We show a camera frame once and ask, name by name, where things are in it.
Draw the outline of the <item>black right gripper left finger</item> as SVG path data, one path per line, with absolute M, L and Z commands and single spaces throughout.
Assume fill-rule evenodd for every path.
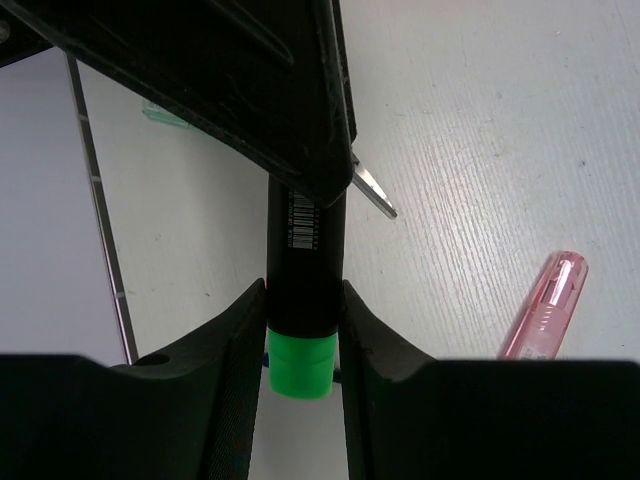
M 254 282 L 214 319 L 131 365 L 1 359 L 5 479 L 245 479 L 266 330 Z

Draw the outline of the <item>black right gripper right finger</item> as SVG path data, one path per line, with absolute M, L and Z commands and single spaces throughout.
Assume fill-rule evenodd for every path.
M 437 360 L 343 295 L 351 478 L 638 477 L 636 363 Z

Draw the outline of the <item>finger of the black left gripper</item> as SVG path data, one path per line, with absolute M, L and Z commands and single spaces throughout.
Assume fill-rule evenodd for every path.
M 357 132 L 336 1 L 7 1 L 45 40 L 317 204 Z

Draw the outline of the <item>pink translucent correction tape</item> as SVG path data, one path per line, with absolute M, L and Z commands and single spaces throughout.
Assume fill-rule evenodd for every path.
M 573 251 L 551 254 L 509 331 L 498 358 L 553 360 L 564 340 L 589 272 Z

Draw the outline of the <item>green cap black highlighter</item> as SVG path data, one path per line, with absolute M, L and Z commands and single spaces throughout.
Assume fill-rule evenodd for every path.
M 332 391 L 341 315 L 346 198 L 328 208 L 271 177 L 267 221 L 267 353 L 271 389 L 319 400 Z M 277 368 L 320 364 L 321 374 Z

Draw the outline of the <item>blue clear pen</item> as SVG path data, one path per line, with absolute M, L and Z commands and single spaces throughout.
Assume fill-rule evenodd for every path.
M 276 365 L 277 368 L 280 368 L 285 373 L 292 373 L 294 375 L 301 375 L 304 373 L 321 374 L 324 371 L 323 367 L 320 364 L 306 365 L 306 366 L 292 364 L 292 365 L 286 366 L 282 359 L 277 360 L 276 363 L 277 363 Z M 271 365 L 270 356 L 267 352 L 263 354 L 262 365 L 265 368 L 269 368 Z M 341 384 L 343 382 L 342 370 L 340 368 L 335 368 L 333 370 L 332 382 L 337 384 Z

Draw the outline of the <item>green translucent correction tape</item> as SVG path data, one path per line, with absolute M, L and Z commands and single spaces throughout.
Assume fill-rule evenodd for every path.
M 151 121 L 171 125 L 178 128 L 198 131 L 198 128 L 170 113 L 159 105 L 147 100 L 142 100 L 142 113 Z

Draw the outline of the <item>black handled scissors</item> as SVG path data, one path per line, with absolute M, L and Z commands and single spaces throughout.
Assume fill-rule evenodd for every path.
M 395 220 L 398 213 L 380 184 L 375 180 L 361 160 L 351 153 L 353 164 L 352 183 L 389 219 Z

